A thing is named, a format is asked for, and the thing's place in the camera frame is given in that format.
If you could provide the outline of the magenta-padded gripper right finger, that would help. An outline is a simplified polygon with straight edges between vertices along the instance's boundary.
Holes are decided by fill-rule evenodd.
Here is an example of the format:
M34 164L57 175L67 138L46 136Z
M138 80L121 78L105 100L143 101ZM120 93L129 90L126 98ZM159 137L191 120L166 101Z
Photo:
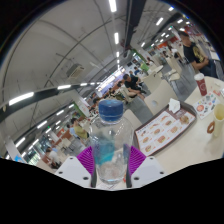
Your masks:
M165 176L165 170L154 156L146 157L139 149L131 147L126 172L127 188L140 188Z

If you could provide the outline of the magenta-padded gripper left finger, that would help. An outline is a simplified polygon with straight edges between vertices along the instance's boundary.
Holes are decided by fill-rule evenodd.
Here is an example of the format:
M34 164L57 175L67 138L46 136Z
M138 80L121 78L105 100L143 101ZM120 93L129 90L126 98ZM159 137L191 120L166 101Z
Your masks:
M55 174L84 188L95 188L97 174L92 148L88 147L76 157L69 156Z

